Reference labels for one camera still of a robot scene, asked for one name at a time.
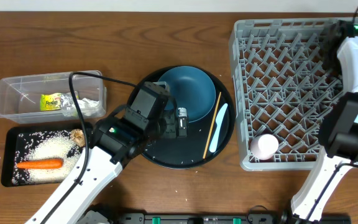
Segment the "white tissue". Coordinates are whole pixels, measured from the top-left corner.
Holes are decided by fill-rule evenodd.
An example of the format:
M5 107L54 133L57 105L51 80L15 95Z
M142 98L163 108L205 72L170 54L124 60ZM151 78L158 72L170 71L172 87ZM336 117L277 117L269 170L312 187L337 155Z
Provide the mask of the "white tissue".
M88 98L78 99L77 103L84 116L91 116L98 110L99 101L91 100Z

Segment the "pink cup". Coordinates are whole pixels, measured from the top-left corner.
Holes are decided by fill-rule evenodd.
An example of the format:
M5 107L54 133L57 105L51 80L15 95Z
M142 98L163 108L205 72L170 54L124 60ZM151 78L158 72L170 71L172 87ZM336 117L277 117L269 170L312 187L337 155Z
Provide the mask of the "pink cup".
M271 134L257 136L251 141L250 151L260 160L270 159L278 150L278 139Z

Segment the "brown patterned cookie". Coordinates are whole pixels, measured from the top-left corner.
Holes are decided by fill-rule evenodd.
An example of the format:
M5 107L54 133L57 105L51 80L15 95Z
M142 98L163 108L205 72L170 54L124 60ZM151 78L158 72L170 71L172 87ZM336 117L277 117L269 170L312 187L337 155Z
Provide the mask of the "brown patterned cookie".
M79 147L85 146L85 135L81 129L73 129L70 132L70 139Z

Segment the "yellow foil snack wrapper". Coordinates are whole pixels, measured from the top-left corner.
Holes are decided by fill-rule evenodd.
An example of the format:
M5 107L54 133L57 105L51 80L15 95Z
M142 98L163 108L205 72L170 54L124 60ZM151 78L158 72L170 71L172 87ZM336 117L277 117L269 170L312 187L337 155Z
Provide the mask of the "yellow foil snack wrapper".
M71 93L53 93L40 97L40 111L70 110L73 106Z

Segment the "orange carrot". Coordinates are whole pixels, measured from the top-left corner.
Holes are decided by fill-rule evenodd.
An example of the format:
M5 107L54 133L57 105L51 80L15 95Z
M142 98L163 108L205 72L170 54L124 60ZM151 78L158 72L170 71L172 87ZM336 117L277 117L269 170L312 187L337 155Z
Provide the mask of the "orange carrot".
M59 169L63 167L62 159L46 159L38 161L25 161L17 163L18 169Z

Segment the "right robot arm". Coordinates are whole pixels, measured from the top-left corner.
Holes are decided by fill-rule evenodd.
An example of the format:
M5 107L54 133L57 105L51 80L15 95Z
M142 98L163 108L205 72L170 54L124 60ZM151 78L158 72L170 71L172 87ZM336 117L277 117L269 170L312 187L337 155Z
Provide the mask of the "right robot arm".
M281 217L282 223L339 223L324 218L328 199L348 171L358 168L358 24L339 20L323 42L324 65L340 72L344 95L320 125L316 164Z

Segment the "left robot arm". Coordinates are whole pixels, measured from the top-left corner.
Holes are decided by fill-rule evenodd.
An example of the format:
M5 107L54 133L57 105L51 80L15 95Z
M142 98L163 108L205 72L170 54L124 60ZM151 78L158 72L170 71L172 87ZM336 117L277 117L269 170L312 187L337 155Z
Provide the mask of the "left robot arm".
M29 223L76 223L96 196L150 141L185 138L188 115L167 82L144 82L131 105L99 120L75 167Z

